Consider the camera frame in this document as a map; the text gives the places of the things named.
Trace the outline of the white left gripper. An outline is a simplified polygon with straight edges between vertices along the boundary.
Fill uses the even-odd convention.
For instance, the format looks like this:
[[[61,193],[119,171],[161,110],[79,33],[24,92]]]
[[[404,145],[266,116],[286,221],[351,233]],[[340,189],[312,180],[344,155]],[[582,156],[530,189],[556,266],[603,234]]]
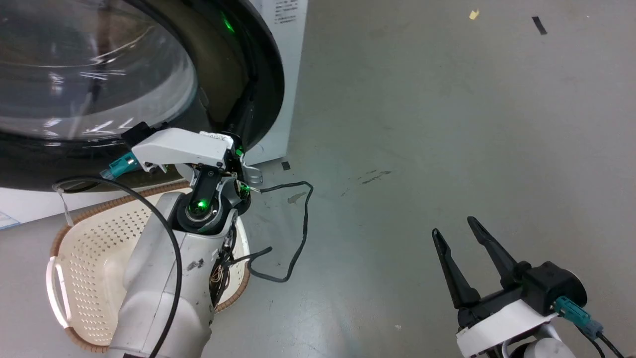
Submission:
[[[146,172],[155,167],[165,172],[167,165],[207,165],[226,169],[231,155],[243,164],[246,153],[241,136],[234,132],[228,136],[179,128],[157,131],[131,151]]]

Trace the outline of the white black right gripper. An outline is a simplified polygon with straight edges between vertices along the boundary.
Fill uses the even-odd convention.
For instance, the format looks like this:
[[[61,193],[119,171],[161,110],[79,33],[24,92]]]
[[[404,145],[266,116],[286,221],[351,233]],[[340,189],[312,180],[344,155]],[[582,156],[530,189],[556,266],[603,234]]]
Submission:
[[[467,217],[467,222],[477,242],[488,252],[505,290],[481,299],[452,258],[441,232],[432,229],[439,263],[453,306],[458,310],[460,328],[456,338],[462,356],[559,358],[561,339],[551,324],[557,315],[554,304],[537,301],[518,289],[531,264],[515,260],[477,218]]]

